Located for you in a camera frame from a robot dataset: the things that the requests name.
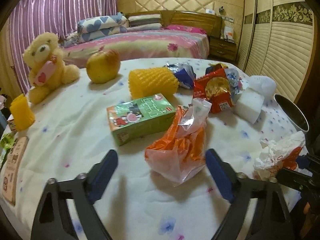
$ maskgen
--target pillow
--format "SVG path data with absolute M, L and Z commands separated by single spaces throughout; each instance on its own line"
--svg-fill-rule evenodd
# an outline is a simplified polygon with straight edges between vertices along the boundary
M 145 19 L 161 19 L 161 14 L 143 14 L 137 16 L 130 16 L 128 18 L 129 22 Z
M 204 29 L 196 28 L 196 27 L 189 27 L 183 25 L 169 25 L 165 27 L 166 30 L 173 30 L 173 31 L 182 31 L 188 33 L 200 33 L 207 35 L 207 32 Z
M 105 36 L 109 36 L 112 34 L 118 34 L 118 33 L 126 33 L 127 29 L 123 26 L 116 26 L 116 27 L 111 27 L 108 29 L 101 29 L 101 30 L 97 30 L 95 32 L 91 32 L 91 33 L 83 33 L 80 35 L 79 37 L 79 43 L 84 43 L 87 41 L 92 41 L 98 38 L 102 38 Z
M 152 24 L 145 24 L 135 27 L 127 28 L 127 32 L 138 32 L 138 31 L 149 31 L 149 30 L 160 30 L 162 28 L 161 23 L 152 23 Z
M 152 23 L 160 23 L 160 19 L 151 18 L 151 19 L 143 19 L 143 20 L 135 20 L 130 22 L 130 27 L 152 24 Z
M 98 16 L 78 22 L 78 34 L 91 33 L 102 29 L 120 26 L 126 23 L 127 18 L 118 12 L 117 15 Z

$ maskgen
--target blue gripper pad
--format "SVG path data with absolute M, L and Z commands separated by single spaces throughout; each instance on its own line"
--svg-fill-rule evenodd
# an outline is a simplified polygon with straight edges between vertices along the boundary
M 205 153 L 205 161 L 222 197 L 232 203 L 235 196 L 232 193 L 232 182 L 223 169 L 224 162 L 213 149 Z
M 298 164 L 300 169 L 306 169 L 310 165 L 310 161 L 306 156 L 298 156 L 296 159 L 296 163 Z
M 90 172 L 95 174 L 95 176 L 88 181 L 90 187 L 88 200 L 92 204 L 101 199 L 117 166 L 118 155 L 116 151 L 110 150 L 101 163 L 95 164 L 90 170 Z

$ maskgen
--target floral bedsheet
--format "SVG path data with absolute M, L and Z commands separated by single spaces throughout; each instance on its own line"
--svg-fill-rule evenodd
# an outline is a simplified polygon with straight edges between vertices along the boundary
M 203 34 L 173 30 L 119 33 L 64 49 L 64 60 L 83 68 L 92 54 L 107 49 L 117 50 L 121 60 L 155 57 L 207 59 L 209 41 Z

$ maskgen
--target wooden drawer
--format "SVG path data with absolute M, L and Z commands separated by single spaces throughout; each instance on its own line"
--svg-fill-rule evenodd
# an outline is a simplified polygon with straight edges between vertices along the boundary
M 226 58 L 229 60 L 236 60 L 236 52 L 225 49 L 217 49 L 216 47 L 210 47 L 210 55 Z
M 235 43 L 225 41 L 225 40 L 218 40 L 218 39 L 210 39 L 210 49 L 215 48 L 219 51 L 230 51 L 236 52 L 237 45 Z

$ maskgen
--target green juice box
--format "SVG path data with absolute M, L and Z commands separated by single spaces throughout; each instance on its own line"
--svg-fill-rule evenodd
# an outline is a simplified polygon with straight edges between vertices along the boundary
M 174 115 L 174 107 L 162 94 L 107 108 L 109 127 L 118 145 L 168 130 Z

